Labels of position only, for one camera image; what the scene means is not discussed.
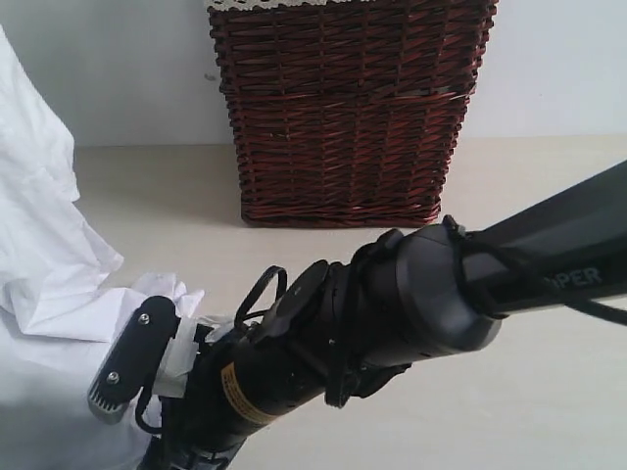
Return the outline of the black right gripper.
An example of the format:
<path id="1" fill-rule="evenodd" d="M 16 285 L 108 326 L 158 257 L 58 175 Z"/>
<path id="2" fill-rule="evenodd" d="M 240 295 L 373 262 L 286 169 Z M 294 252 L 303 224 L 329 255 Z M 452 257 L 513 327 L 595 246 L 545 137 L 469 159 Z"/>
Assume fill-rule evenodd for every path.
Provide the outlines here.
<path id="1" fill-rule="evenodd" d="M 329 313 L 238 314 L 196 357 L 180 399 L 163 399 L 142 469 L 226 469 L 253 434 L 321 395 L 335 332 Z"/>

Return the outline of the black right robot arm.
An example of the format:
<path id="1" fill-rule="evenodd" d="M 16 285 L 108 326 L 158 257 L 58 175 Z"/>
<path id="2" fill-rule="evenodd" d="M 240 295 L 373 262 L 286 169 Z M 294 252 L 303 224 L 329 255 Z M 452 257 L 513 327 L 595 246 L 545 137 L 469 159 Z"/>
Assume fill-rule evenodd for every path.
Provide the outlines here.
<path id="1" fill-rule="evenodd" d="M 193 332 L 179 399 L 162 399 L 144 469 L 224 469 L 275 419 L 323 397 L 366 398 L 415 362 L 489 345 L 509 316 L 566 306 L 624 325 L 626 166 L 617 164 L 498 224 L 452 217 L 392 229 L 349 263 L 296 280 L 272 266 L 224 334 Z"/>

